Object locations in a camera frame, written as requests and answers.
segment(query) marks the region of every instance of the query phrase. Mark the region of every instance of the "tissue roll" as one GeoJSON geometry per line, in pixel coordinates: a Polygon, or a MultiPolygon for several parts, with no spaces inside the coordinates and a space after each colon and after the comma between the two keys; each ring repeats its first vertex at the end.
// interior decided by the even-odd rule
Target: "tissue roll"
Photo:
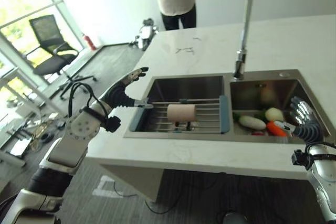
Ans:
{"type": "Polygon", "coordinates": [[[167,117],[171,122],[195,122],[196,106],[194,104],[169,104],[167,117]]]}

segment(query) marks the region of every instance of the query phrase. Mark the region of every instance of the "black mesh chair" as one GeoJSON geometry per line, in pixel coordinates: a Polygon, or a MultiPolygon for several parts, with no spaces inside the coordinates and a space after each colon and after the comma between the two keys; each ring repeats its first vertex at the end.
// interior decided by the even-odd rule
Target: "black mesh chair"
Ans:
{"type": "MultiPolygon", "coordinates": [[[[34,74],[44,76],[46,74],[57,73],[58,75],[60,75],[62,68],[72,63],[73,60],[78,56],[79,52],[64,41],[53,15],[46,15],[30,19],[29,23],[35,33],[38,42],[40,43],[40,46],[35,48],[33,51],[38,48],[42,48],[52,55],[52,57],[43,61],[41,64],[35,67],[34,74]],[[65,51],[72,51],[76,53],[68,54],[65,51]]],[[[64,70],[62,70],[62,72],[68,78],[66,83],[59,86],[59,89],[62,90],[62,93],[60,95],[62,100],[64,99],[63,95],[71,88],[71,86],[75,82],[90,78],[92,78],[93,81],[96,81],[96,78],[94,76],[83,77],[80,75],[76,75],[74,77],[71,77],[64,70]]]]}

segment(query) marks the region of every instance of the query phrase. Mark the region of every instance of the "countertop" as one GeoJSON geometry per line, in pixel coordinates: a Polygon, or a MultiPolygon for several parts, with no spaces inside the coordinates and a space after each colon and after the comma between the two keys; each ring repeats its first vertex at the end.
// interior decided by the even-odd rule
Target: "countertop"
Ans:
{"type": "MultiPolygon", "coordinates": [[[[243,25],[231,24],[160,32],[136,68],[149,67],[127,95],[142,99],[151,78],[232,72],[243,25]]],[[[274,19],[250,24],[245,71],[299,69],[336,127],[336,15],[274,19]]],[[[121,119],[113,134],[101,129],[87,158],[99,164],[227,172],[305,179],[293,166],[293,150],[303,144],[237,143],[125,138],[136,108],[112,111],[121,119]]]]}

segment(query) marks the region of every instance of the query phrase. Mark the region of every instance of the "white marble countertop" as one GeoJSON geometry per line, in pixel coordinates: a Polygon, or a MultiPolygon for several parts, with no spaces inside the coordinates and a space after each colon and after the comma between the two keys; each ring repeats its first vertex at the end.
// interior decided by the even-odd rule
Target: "white marble countertop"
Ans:
{"type": "MultiPolygon", "coordinates": [[[[232,72],[242,24],[165,31],[158,34],[139,61],[146,77],[127,87],[143,98],[152,77],[232,72]],[[177,49],[193,47],[194,53],[177,49]]],[[[336,126],[336,15],[252,22],[246,71],[299,69],[336,126]]],[[[125,138],[135,108],[118,108],[122,125],[113,134],[101,129],[87,157],[106,165],[227,172],[305,179],[291,154],[302,144],[237,143],[200,140],[125,138]]]]}

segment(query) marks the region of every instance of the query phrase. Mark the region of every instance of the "white radish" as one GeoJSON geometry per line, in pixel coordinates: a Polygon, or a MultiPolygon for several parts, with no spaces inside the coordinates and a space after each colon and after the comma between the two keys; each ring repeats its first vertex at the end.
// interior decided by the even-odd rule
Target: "white radish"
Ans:
{"type": "Polygon", "coordinates": [[[266,129],[266,123],[264,123],[262,120],[253,118],[252,116],[249,115],[242,115],[239,117],[239,123],[242,126],[255,129],[255,130],[264,130],[266,129]]]}
{"type": "Polygon", "coordinates": [[[266,110],[265,117],[270,122],[271,121],[280,121],[280,122],[285,121],[282,111],[276,108],[270,108],[266,110]]]}

